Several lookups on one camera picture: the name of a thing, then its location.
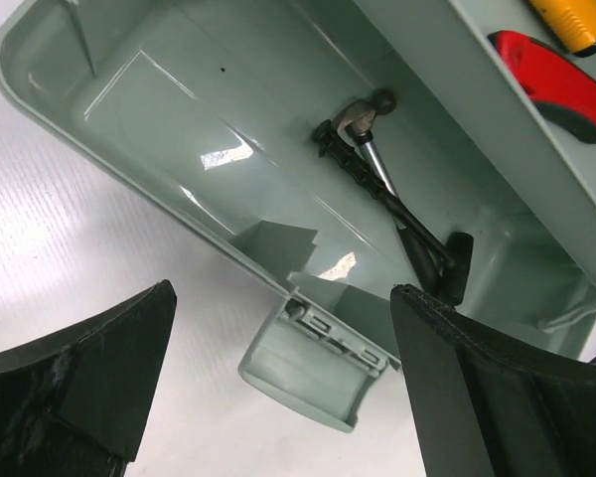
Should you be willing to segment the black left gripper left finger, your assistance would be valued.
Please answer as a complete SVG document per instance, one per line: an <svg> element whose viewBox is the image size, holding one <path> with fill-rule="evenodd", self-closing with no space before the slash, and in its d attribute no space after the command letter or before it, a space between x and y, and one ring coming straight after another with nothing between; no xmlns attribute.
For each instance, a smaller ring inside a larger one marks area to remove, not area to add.
<svg viewBox="0 0 596 477"><path fill-rule="evenodd" d="M177 295L162 280L0 352L0 476L122 476L138 454Z"/></svg>

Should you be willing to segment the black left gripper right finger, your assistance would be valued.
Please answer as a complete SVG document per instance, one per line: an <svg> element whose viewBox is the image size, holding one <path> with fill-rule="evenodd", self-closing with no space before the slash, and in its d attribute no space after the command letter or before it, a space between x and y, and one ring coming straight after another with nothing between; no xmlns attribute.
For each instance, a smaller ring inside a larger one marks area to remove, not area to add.
<svg viewBox="0 0 596 477"><path fill-rule="evenodd" d="M466 317L412 285L390 313L429 476L596 476L596 364Z"/></svg>

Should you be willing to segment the black handled pliers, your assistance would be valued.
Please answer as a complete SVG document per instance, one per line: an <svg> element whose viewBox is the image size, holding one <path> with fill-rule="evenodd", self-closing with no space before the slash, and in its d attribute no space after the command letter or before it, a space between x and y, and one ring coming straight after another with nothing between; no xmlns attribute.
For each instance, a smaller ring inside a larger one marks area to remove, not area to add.
<svg viewBox="0 0 596 477"><path fill-rule="evenodd" d="M453 232L441 242L392 192L372 167L334 129L321 122L311 134L320 156L329 156L380 202L403 227L397 230L422 289L449 306L461 304L471 269L474 238Z"/></svg>

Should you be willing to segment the small steel claw hammer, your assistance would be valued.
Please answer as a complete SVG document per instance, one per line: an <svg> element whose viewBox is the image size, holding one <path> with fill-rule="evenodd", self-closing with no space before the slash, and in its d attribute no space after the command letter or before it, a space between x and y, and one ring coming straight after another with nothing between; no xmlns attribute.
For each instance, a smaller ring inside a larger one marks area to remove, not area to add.
<svg viewBox="0 0 596 477"><path fill-rule="evenodd" d="M357 99L342 109L334 118L333 127L338 134L347 133L388 191L398 197L372 133L376 118L392 113L396 106L395 95L387 88L379 88L369 98ZM395 224L422 290L434 295L438 291L440 275L431 253L408 225L399 220L395 220Z"/></svg>

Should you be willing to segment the green plastic tool box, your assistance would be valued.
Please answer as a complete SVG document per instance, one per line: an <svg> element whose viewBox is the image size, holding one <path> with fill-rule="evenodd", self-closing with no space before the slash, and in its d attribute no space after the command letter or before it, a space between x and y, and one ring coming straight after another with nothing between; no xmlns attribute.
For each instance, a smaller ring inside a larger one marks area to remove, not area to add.
<svg viewBox="0 0 596 477"><path fill-rule="evenodd" d="M268 285L240 375L350 432L400 365L389 295L416 273L311 133L379 88L401 200L474 240L459 311L568 358L596 320L596 146L540 117L499 30L553 41L525 1L26 1L0 27L0 90Z"/></svg>

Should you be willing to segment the yellow utility knife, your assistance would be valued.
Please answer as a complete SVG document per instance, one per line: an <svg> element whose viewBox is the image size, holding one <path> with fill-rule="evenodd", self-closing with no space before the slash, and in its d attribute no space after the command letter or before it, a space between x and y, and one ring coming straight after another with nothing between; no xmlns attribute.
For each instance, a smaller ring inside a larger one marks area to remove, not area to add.
<svg viewBox="0 0 596 477"><path fill-rule="evenodd" d="M596 0L529 0L560 43L572 55L596 54Z"/></svg>

